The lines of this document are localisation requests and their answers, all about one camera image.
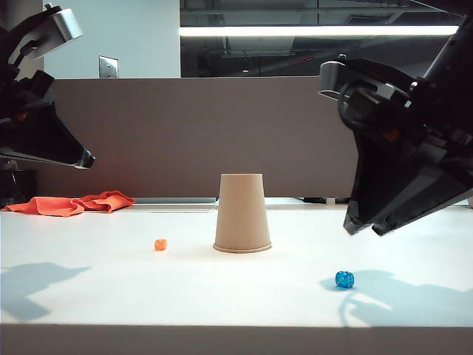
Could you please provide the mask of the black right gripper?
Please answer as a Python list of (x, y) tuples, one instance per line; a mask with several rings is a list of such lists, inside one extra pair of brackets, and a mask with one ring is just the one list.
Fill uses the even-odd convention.
[(343, 227), (382, 236), (443, 209), (472, 191), (472, 115), (430, 89), (390, 98), (374, 86), (345, 86), (345, 124), (358, 163)]

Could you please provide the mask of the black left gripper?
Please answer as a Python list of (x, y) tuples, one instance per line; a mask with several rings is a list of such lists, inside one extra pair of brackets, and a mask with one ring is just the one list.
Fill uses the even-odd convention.
[(55, 110), (54, 78), (37, 70), (17, 80), (1, 70), (1, 157), (89, 169), (95, 156), (67, 129)]

